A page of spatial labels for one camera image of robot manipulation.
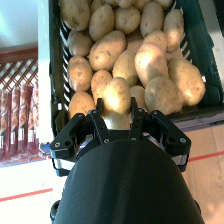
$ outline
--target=brown potato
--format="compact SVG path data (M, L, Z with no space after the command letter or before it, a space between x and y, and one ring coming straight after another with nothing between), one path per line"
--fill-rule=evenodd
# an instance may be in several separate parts
M157 76L169 77L164 52L154 43L141 46L135 57L135 68L144 87Z
M160 6L163 8L164 11L167 10L173 2L173 0L153 0L153 1L160 4Z
M115 17L115 29L122 31L125 35L128 35L135 31L140 23L140 12L133 6L122 9L117 8L114 11Z
M60 0L60 10L68 28L82 31L88 27L90 10L86 0Z
M85 116L88 111L96 109L93 98L86 92L79 91L75 93L71 99L68 108L69 120L77 113L83 113Z
M184 97L170 79L157 77L151 80L145 88L145 103L150 111L159 110L169 115L181 111Z
M111 74L106 70L100 70L93 75L91 89L95 104L97 104L98 98L103 98L104 89L111 79Z
M131 93L127 82L116 77L106 86L103 94L102 117L109 129L125 129L129 125Z
M163 31L168 41L167 52L172 53L176 51L180 47L184 33L184 18L179 9L173 9L167 14Z
M103 5L92 15L89 35L96 42L114 29L114 11L110 5Z
M101 6L103 6L102 0L94 0L90 6L90 14L92 15Z
M138 9L139 12L142 12L146 4L151 1L152 0L137 0L136 3L134 4L134 7Z
M93 76L89 62L81 57L70 58L68 64L69 85L75 91L87 91L91 85Z
M143 41L145 43L154 43L157 44L165 53L167 49L167 37L166 34L161 30L155 30L150 33Z
M121 31L112 31L97 41L89 55L89 62L94 71L110 71L126 45L125 36Z
M140 23L140 30L143 37L154 30L162 30L164 22L164 12L162 7L156 2L149 2L143 12Z
M136 3L137 0L115 0L121 8L128 8Z
M147 109L145 104L145 89L142 86L133 86L130 91L131 97L135 97L138 107Z
M68 49L72 56L86 57L93 46L93 41L87 31L71 30L68 36Z
M129 87L132 87L138 82L138 74L135 69L135 53L126 50L115 62L113 68L113 77L122 77L124 78Z
M102 0L104 4L110 5L112 8L118 7L118 4L115 0Z
M168 68L170 79L183 93L184 105L197 105L205 94L205 84L198 68L184 58L173 59Z

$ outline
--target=black plastic crate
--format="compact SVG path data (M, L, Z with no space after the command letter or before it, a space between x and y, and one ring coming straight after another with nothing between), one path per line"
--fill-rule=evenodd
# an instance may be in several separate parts
M197 0L174 1L172 8L183 10L185 33L181 43L183 56L196 65L206 80L206 93L196 107L170 115L178 123L192 119L212 117L223 112L223 88L212 52L213 42L209 36ZM67 48L70 29L60 18L58 0L49 1L50 31L50 78L52 130L56 136L68 122L68 106L72 90L67 79L67 65L71 57Z

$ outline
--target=red stripe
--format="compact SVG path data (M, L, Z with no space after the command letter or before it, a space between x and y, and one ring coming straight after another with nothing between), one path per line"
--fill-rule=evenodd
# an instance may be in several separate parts
M198 160L207 159L207 158L216 157L216 156L222 156L222 155L224 155L224 151L222 151L222 152L215 152L215 153L211 153L211 154L207 154L207 155L203 155L203 156L197 156L197 157L189 158L188 162L198 161Z
M0 202L9 201L9 200L18 199L18 198L24 198L24 197L28 197L28 196L37 195L37 194L43 194L43 193L47 193L47 192L51 192L51 191L53 191L53 188L44 189L44 190L40 190L40 191L33 191L30 193L18 194L18 195L14 195L14 196L5 197L5 198L0 198Z

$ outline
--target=wall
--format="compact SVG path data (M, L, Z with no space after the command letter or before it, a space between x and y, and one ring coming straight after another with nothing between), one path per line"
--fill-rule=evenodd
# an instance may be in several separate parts
M0 5L0 49L36 45L38 0L7 0Z

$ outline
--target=sausage package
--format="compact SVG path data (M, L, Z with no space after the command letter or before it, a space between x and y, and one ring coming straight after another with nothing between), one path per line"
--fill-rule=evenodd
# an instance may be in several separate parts
M10 131L11 131L11 94L3 91L1 95L1 133L0 152L1 160L9 160L10 154Z
M34 87L34 107L33 107L33 121L34 121L34 135L37 152L39 152L39 94L38 84Z
M20 157L27 156L28 121L31 95L32 88L23 84L20 89L19 109L18 153Z
M36 119L36 95L37 88L36 86L33 89L33 94L31 98L30 103L30 112L29 112L29 122L28 122L28 143L27 143L27 149L29 154L31 155L37 155L38 154L38 148L36 146L35 142L35 125L34 125L34 119Z
M0 89L0 144L1 144L1 133L2 133L2 129L1 129L1 101L2 101L2 90ZM4 150L3 148L0 148L0 161L3 159L4 157Z
M18 87L15 87L12 90L12 107L11 107L10 153L12 157L15 157L17 155L17 149L18 149L19 105L20 105L20 89Z

